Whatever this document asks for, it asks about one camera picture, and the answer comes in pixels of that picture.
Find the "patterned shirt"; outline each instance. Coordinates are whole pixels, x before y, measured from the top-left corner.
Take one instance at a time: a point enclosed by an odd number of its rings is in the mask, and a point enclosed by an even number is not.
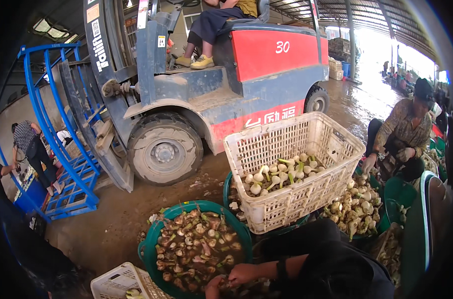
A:
[[[14,130],[14,146],[17,146],[23,153],[29,149],[29,144],[36,136],[36,132],[31,127],[30,121],[19,123]]]
[[[412,100],[407,98],[400,100],[379,129],[374,145],[383,147],[392,133],[397,139],[414,148],[416,151],[415,158],[422,156],[427,144],[429,144],[432,121],[429,113],[426,113],[419,125],[413,129],[413,117]]]

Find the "roof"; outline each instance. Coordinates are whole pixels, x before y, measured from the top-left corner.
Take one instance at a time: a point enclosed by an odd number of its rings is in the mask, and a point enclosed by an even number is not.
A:
[[[425,34],[400,0],[350,0],[355,28],[374,30],[395,38],[437,62],[437,54]],[[347,27],[344,0],[315,0],[319,11],[320,26]],[[302,22],[312,22],[310,7],[303,0],[270,0],[270,7],[284,15]]]
[[[43,3],[36,7],[29,27],[18,40],[18,50],[22,45],[30,48],[54,43],[74,43],[84,38],[82,1],[50,0]],[[58,51],[51,51],[51,63],[59,56]],[[45,72],[44,53],[36,52],[31,55],[31,69],[33,80],[36,82]],[[0,112],[26,93],[23,59],[20,59],[12,65],[12,73],[0,98]]]

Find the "muddy water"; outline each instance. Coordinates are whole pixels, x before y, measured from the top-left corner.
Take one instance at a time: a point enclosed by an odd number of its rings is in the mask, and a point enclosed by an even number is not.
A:
[[[365,143],[369,121],[385,119],[402,96],[382,83],[382,64],[367,57],[361,60],[358,79],[362,85],[332,79],[320,85],[331,97],[327,115]],[[222,202],[223,181],[230,172],[228,161],[224,153],[213,156],[206,145],[204,148],[196,175],[171,187],[149,186],[136,178],[132,193],[113,185],[101,189],[96,192],[100,199],[97,211],[54,221],[47,228],[46,239],[98,276],[126,261],[145,269],[137,256],[138,234],[148,231],[150,215],[188,200]]]
[[[391,87],[382,82],[382,69],[377,63],[367,59],[358,63],[358,80],[361,85],[355,87],[351,82],[321,82],[320,86],[328,91],[330,106],[327,115],[348,129],[366,144],[367,126],[371,119],[385,120],[394,105],[403,98]]]

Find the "forklift seat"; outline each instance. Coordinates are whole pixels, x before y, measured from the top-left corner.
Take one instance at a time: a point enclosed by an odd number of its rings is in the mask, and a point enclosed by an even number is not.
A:
[[[233,19],[227,20],[223,28],[231,27],[240,23],[266,23],[270,18],[270,0],[258,0],[258,17],[256,19]]]

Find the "hand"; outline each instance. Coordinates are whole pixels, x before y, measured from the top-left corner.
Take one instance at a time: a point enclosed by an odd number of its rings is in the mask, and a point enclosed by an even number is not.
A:
[[[218,284],[225,278],[224,275],[218,275],[214,277],[205,287],[205,298],[206,299],[220,299],[220,291],[218,290]]]
[[[409,159],[411,159],[412,157],[414,157],[414,155],[416,154],[416,150],[413,149],[412,147],[406,147],[406,148],[403,148],[403,149],[400,149],[398,152],[397,152],[397,155],[396,157],[401,160],[401,162],[405,163],[407,162]]]
[[[258,265],[238,264],[230,272],[228,279],[232,286],[237,287],[241,284],[253,281],[259,278]]]
[[[377,154],[371,153],[371,154],[369,155],[369,157],[367,157],[367,158],[363,161],[363,167],[362,167],[363,173],[368,174],[369,171],[371,171],[371,169],[373,168],[374,164],[376,163],[377,158],[378,158],[378,155],[377,155]]]

